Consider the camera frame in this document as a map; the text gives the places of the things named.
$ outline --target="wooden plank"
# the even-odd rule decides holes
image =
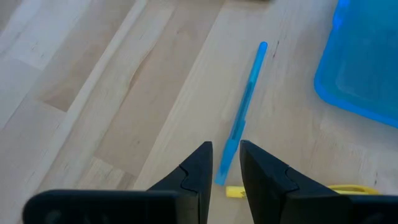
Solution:
[[[354,182],[398,194],[398,179],[392,175],[398,170],[393,162],[398,156],[398,129],[331,105],[325,107],[328,110],[312,156],[317,159],[311,160],[308,173],[325,184]]]
[[[0,131],[0,222],[15,223],[30,193],[32,179],[65,113],[25,98]]]
[[[21,5],[15,10],[6,27],[0,33],[0,57],[14,45],[44,1],[46,0],[23,0],[21,2]]]
[[[21,0],[3,0],[0,3],[0,33],[3,31],[7,25],[12,13],[17,9]]]
[[[43,70],[91,0],[46,1],[10,49],[12,57]]]
[[[51,168],[48,164],[40,168],[48,173],[39,191],[76,186],[126,96],[135,71],[155,45],[174,7],[169,1],[149,1],[146,5],[105,67],[62,148],[49,149],[49,157],[57,157]]]
[[[116,187],[117,190],[127,190],[127,188],[136,181],[135,176],[125,172],[122,179],[119,182],[119,185]]]
[[[96,156],[138,176],[224,0],[181,0]]]
[[[45,177],[46,173],[49,171],[52,162],[54,161],[57,154],[59,153],[59,150],[67,140],[67,137],[69,137],[73,125],[76,123],[77,119],[79,118],[85,106],[85,103],[87,102],[89,96],[91,95],[91,92],[96,86],[106,66],[108,65],[109,61],[112,59],[113,55],[118,50],[124,38],[129,33],[133,24],[137,21],[137,18],[141,14],[146,3],[147,3],[146,0],[137,0],[134,6],[131,8],[125,20],[123,21],[122,25],[120,26],[119,30],[115,33],[111,42],[105,49],[104,54],[98,60],[87,81],[82,86],[80,94],[76,96],[75,101],[70,106],[70,109],[68,110],[65,119],[63,120],[57,131],[54,133],[53,138],[49,141],[49,146],[47,147],[48,149],[47,153],[42,160],[41,166],[36,169],[36,173],[32,178],[33,180],[36,180],[35,182],[36,189],[39,187],[41,181]]]
[[[30,94],[67,111],[134,0],[92,1]]]
[[[22,102],[40,71],[20,60],[0,58],[0,130]]]
[[[124,177],[124,171],[116,169],[101,159],[92,158],[87,171],[77,184],[78,189],[116,189]]]
[[[244,138],[299,170],[305,169],[323,115],[312,78],[335,4],[315,0],[227,1],[131,189],[148,188],[203,141],[213,141],[217,171],[258,44],[263,40],[269,43],[269,51],[246,119]],[[312,46],[302,46],[301,40],[309,35]],[[227,184],[242,185],[240,173],[236,157]],[[209,223],[233,223],[237,217],[252,222],[250,213],[241,210],[248,210],[244,200],[226,198],[224,187],[212,187]]]

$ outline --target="blue plastic bin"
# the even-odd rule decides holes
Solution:
[[[398,128],[398,0],[340,0],[314,84],[326,102]]]

